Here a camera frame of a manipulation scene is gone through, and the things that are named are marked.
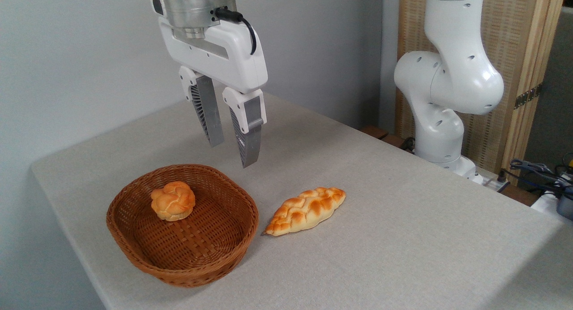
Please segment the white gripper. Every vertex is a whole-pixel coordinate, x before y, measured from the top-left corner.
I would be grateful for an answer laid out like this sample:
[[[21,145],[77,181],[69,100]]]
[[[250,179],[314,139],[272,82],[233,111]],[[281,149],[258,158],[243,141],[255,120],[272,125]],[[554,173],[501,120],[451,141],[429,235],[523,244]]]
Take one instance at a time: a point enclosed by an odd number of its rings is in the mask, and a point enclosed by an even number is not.
[[[228,86],[223,99],[229,106],[242,167],[254,164],[266,124],[261,88],[268,73],[260,39],[237,14],[235,0],[151,0],[168,53],[180,63],[182,88],[192,103],[209,144],[224,142],[213,80]]]

